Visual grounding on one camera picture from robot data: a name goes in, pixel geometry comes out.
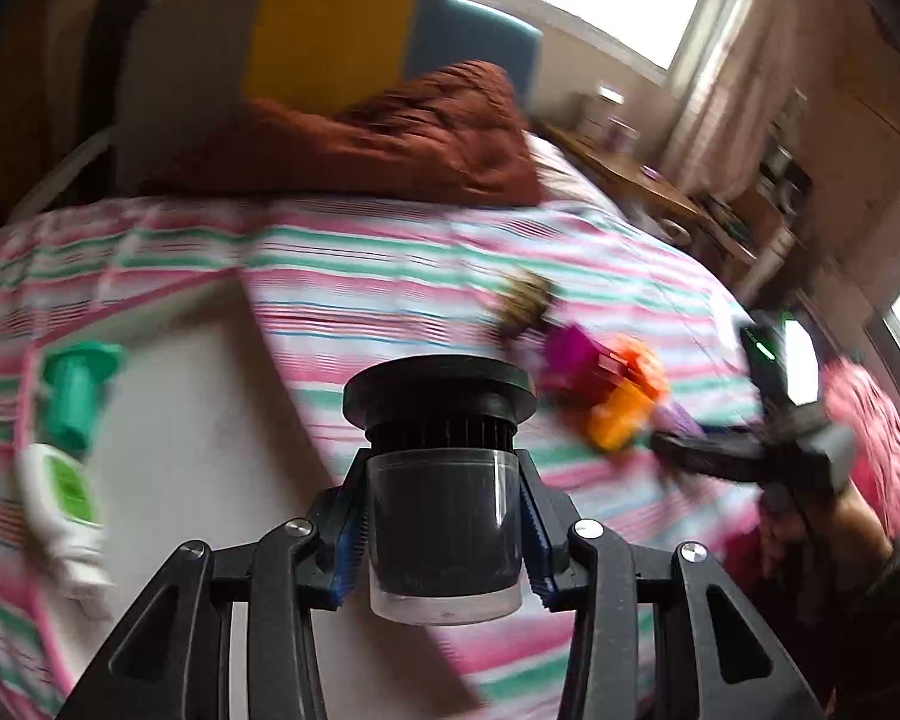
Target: white lotion bottle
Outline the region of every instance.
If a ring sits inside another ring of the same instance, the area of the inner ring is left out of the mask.
[[[26,447],[17,464],[26,522],[50,560],[60,592],[91,619],[107,616],[113,586],[103,570],[106,533],[81,463],[45,443]]]

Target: brown pillow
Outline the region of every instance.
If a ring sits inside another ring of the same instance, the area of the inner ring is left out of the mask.
[[[455,205],[536,205],[506,73],[464,62],[333,119],[252,100],[142,186],[149,193],[331,191]]]

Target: green light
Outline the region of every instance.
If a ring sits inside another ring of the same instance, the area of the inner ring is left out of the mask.
[[[765,346],[763,346],[763,344],[760,343],[760,341],[758,341],[758,342],[756,343],[756,347],[757,347],[761,352],[763,352],[764,357],[766,357],[768,360],[775,360],[775,359],[776,359],[776,357],[773,355],[773,352],[770,351],[770,349],[768,349],[768,348],[766,348]]]

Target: white tray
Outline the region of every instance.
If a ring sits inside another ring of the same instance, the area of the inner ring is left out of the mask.
[[[114,619],[90,623],[42,575],[38,624],[64,690],[178,544],[256,541],[304,514],[314,494],[332,484],[233,271],[159,290],[41,341],[29,356],[18,445],[31,439],[43,352],[90,338],[127,348],[87,460],[108,529]],[[233,720],[247,717],[246,624],[245,605],[235,605]],[[447,717],[476,706],[425,630],[372,614],[365,570],[341,610],[314,612],[314,635],[331,720]]]

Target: black cylindrical object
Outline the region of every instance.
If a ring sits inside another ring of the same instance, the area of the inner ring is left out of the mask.
[[[530,377],[480,357],[383,362],[354,376],[343,414],[370,440],[370,603],[417,625],[517,610],[522,551],[517,425]]]

